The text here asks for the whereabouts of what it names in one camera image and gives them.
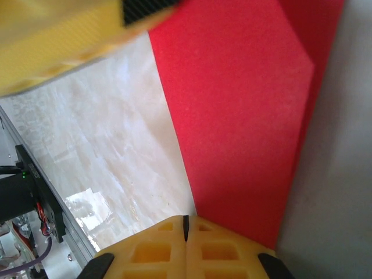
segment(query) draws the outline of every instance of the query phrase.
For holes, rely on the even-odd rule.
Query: purple cable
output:
[[[47,255],[49,254],[49,252],[51,251],[51,249],[52,249],[52,238],[49,237],[48,238],[48,246],[46,247],[45,252],[40,257],[38,257],[38,258],[28,262],[28,263],[25,263],[21,266],[17,266],[17,267],[14,267],[12,269],[6,269],[6,270],[3,270],[3,271],[0,271],[0,277],[7,276],[7,275],[10,275],[10,274],[13,274],[13,273],[17,273],[17,272],[20,272],[20,271],[25,270],[25,269],[29,269],[31,266],[34,266],[35,264],[44,260],[47,257]]]

